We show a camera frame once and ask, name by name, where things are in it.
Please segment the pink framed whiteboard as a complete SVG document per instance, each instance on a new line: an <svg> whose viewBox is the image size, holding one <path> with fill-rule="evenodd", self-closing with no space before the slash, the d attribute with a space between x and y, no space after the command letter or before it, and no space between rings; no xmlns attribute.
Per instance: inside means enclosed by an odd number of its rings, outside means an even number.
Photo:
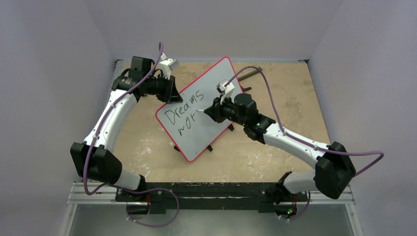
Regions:
<svg viewBox="0 0 417 236"><path fill-rule="evenodd" d="M216 86L234 74L231 59L223 57L179 92L182 103L165 104L156 111L156 119L187 161L194 161L232 125L227 119L216 123L196 110L210 107L220 95Z"/></svg>

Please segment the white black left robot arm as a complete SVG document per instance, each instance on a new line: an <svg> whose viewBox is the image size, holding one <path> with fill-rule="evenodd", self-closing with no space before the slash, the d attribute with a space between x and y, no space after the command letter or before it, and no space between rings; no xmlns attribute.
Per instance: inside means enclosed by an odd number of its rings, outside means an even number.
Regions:
<svg viewBox="0 0 417 236"><path fill-rule="evenodd" d="M145 177L126 170L113 154L121 128L140 98L154 95L163 103L183 101L175 84L172 70L178 67L176 59L162 55L159 62L152 59L133 57L131 66L113 81L109 101L92 131L81 143L74 142L70 148L78 175L83 179L85 192L89 190L87 180L127 190L134 201L145 198Z"/></svg>

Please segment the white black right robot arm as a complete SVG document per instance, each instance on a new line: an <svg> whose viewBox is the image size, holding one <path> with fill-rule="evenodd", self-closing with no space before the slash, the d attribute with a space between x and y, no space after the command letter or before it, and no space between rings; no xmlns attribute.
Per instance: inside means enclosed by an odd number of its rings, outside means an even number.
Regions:
<svg viewBox="0 0 417 236"><path fill-rule="evenodd" d="M312 168L303 173L286 172L273 190L278 202L303 191L319 191L331 199L338 199L356 174L342 144L316 142L281 127L258 111L249 94L238 94L234 99L223 101L215 98L203 113L217 123L229 120L243 126L248 138L281 149Z"/></svg>

